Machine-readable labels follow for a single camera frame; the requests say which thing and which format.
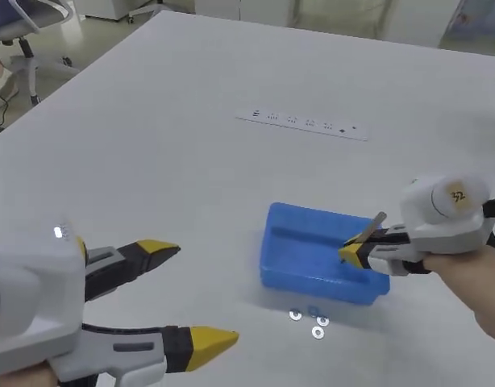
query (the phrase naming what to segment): table surface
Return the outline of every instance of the table surface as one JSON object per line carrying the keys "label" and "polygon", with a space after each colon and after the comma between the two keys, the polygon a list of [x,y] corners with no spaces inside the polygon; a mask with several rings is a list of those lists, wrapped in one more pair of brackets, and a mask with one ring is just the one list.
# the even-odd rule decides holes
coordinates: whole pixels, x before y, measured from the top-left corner
{"label": "table surface", "polygon": [[[357,122],[371,139],[235,119],[253,106]],[[393,224],[413,177],[453,171],[483,173],[495,194],[495,58],[164,12],[0,135],[0,219],[61,212],[90,248],[182,246],[85,310],[113,327],[240,332],[165,385],[490,386],[495,343],[435,275],[393,278],[370,307],[258,277],[272,202]],[[310,304],[331,317],[320,341],[311,318],[289,320]]]}

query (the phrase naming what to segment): power strip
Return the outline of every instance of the power strip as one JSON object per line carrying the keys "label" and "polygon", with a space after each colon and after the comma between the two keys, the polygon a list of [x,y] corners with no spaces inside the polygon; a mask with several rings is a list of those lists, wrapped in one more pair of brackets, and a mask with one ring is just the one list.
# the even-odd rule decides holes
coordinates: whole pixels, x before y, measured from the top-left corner
{"label": "power strip", "polygon": [[351,123],[340,123],[335,120],[311,119],[294,114],[276,113],[273,110],[253,109],[241,110],[237,119],[252,121],[254,123],[267,123],[278,127],[288,127],[300,131],[310,131],[322,135],[335,135],[346,139],[368,140],[368,132]]}

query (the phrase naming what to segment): blue plastic tray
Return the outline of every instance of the blue plastic tray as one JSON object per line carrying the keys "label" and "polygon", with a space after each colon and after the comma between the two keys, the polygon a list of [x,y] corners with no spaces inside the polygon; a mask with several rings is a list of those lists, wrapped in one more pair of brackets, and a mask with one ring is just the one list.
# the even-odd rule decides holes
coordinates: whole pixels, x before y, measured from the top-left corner
{"label": "blue plastic tray", "polygon": [[260,276],[265,286],[371,305],[389,292],[389,276],[341,264],[337,250],[369,218],[273,203],[265,225]]}

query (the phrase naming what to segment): led light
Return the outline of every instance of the led light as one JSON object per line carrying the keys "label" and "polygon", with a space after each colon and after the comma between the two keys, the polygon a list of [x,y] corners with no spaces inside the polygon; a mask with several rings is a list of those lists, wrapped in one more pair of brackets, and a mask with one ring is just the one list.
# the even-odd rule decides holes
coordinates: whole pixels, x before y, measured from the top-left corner
{"label": "led light", "polygon": [[54,235],[57,238],[63,238],[63,231],[61,230],[61,227],[54,227]]}

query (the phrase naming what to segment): white cabinet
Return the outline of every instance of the white cabinet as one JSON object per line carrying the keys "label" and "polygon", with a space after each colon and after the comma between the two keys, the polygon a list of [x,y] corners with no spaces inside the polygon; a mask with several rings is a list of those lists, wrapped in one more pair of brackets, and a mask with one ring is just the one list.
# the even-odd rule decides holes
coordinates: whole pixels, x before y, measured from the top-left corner
{"label": "white cabinet", "polygon": [[120,20],[149,0],[74,0],[78,15]]}
{"label": "white cabinet", "polygon": [[292,24],[298,0],[195,0],[196,14],[272,26]]}

